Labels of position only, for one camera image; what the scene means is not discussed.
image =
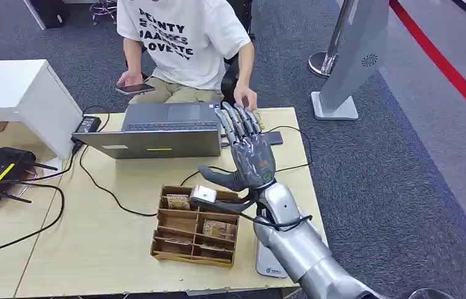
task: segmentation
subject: hand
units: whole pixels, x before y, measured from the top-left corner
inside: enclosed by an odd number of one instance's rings
[[[229,114],[234,129],[222,111],[216,109],[215,113],[231,145],[231,155],[237,171],[229,174],[217,173],[204,165],[198,166],[198,170],[208,181],[233,191],[258,189],[271,184],[275,181],[275,158],[255,115],[238,104],[235,104],[235,108],[228,103],[222,105]]]
[[[141,73],[131,73],[129,70],[121,74],[121,77],[116,83],[116,86],[130,86],[143,83],[143,76]]]
[[[233,91],[233,97],[235,98],[235,102],[239,104],[241,107],[244,107],[242,100],[246,98],[248,100],[248,108],[250,110],[257,109],[257,94],[251,90],[246,84],[244,83],[237,83],[235,90]]]

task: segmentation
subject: wooden compartment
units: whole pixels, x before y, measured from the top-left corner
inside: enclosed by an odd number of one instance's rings
[[[167,194],[190,195],[191,187],[164,186],[159,196],[158,228],[154,231],[151,255],[158,260],[176,260],[221,267],[233,267],[239,216],[220,210],[201,209],[191,204],[190,210],[169,209]],[[233,192],[217,192],[217,199],[239,202]],[[230,236],[211,237],[203,233],[206,220],[235,225]]]

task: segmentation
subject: red stripe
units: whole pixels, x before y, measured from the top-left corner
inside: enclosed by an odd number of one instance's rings
[[[433,63],[448,78],[449,82],[466,98],[466,79],[457,69],[440,53],[435,45],[427,38],[422,29],[418,27],[415,21],[408,15],[398,0],[390,0],[389,4],[396,13],[400,21],[407,28],[409,33],[415,38],[422,50],[433,60]]]

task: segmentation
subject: robotic arm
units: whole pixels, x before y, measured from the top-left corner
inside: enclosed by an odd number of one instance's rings
[[[191,200],[200,205],[242,212],[257,204],[254,230],[261,243],[268,247],[288,276],[298,282],[312,299],[385,298],[353,278],[331,256],[321,235],[301,214],[292,193],[275,180],[275,159],[272,149],[260,130],[255,115],[238,105],[224,103],[231,118],[216,110],[231,144],[237,171],[217,173],[206,166],[198,170],[208,181],[233,191],[249,189],[245,202],[231,204],[217,201],[196,186]]]

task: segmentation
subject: white t-shirt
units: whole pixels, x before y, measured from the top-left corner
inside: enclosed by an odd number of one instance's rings
[[[156,62],[153,76],[219,90],[231,58],[250,42],[226,0],[118,0],[117,31],[143,41]]]

